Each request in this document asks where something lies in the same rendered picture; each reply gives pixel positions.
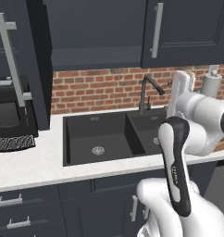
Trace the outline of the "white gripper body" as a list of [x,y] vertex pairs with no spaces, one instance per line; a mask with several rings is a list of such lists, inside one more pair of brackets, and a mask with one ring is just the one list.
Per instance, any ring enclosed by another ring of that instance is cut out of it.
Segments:
[[176,115],[176,103],[178,97],[185,92],[192,92],[195,85],[195,74],[193,72],[186,72],[178,70],[173,77],[171,87],[171,101],[168,104],[167,117]]

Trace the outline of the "dark base cabinet door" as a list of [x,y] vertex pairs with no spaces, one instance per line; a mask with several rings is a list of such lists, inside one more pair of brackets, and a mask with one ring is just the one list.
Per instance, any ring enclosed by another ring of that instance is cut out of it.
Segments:
[[68,237],[135,237],[135,184],[96,190],[91,181],[74,181],[58,190]]

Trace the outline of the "black double sink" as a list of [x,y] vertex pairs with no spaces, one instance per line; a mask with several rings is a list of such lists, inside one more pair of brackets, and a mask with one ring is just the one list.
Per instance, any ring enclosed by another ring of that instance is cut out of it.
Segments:
[[166,118],[164,107],[63,117],[63,166],[158,155]]

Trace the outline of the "dark false drawer panel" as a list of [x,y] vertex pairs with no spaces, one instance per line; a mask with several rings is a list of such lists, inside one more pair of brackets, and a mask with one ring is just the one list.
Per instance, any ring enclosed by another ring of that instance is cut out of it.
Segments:
[[143,179],[164,178],[164,177],[165,177],[165,171],[163,169],[157,169],[131,174],[123,174],[111,177],[91,179],[91,190],[93,193],[100,192],[107,189],[136,185],[140,180]]

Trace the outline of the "black coffee machine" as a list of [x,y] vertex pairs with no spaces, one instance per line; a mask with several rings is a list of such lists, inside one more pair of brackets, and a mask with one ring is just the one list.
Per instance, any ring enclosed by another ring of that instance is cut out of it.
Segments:
[[8,76],[0,77],[0,153],[33,148],[37,136],[32,101],[20,107],[13,81]]

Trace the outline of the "dark drawer front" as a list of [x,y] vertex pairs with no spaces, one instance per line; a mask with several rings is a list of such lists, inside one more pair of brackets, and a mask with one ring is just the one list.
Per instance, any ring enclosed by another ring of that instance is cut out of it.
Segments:
[[0,193],[0,197],[3,197],[4,200],[18,198],[19,195],[22,196],[22,204],[13,206],[1,206],[0,211],[30,206],[54,207],[56,209],[61,208],[59,192],[56,185]]
[[[6,225],[30,217],[29,227],[8,230]],[[0,237],[67,237],[62,207],[30,206],[0,211]]]

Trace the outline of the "dark wall cabinet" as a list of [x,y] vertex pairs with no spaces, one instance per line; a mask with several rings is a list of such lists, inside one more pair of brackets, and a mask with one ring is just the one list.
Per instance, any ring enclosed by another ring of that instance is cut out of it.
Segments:
[[55,71],[138,67],[145,0],[44,0]]

